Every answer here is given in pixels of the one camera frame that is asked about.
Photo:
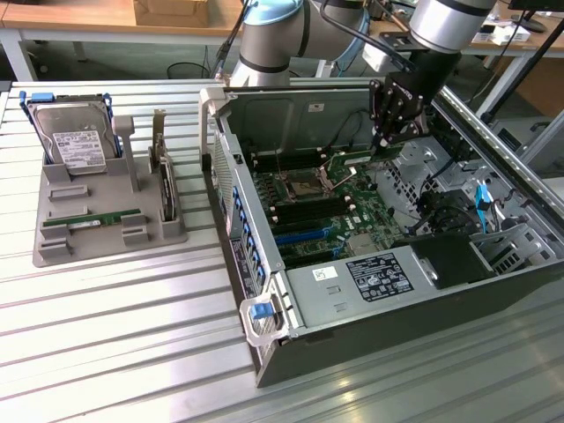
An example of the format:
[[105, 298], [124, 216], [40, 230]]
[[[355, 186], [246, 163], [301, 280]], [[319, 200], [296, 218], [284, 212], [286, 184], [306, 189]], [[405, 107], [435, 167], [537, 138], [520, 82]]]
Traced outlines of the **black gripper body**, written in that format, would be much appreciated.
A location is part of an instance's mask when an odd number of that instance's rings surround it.
[[385, 79], [383, 106], [395, 107], [402, 101], [402, 115], [420, 115], [435, 95], [444, 87], [449, 75], [456, 68], [462, 54], [419, 50], [410, 59], [415, 70], [391, 72]]

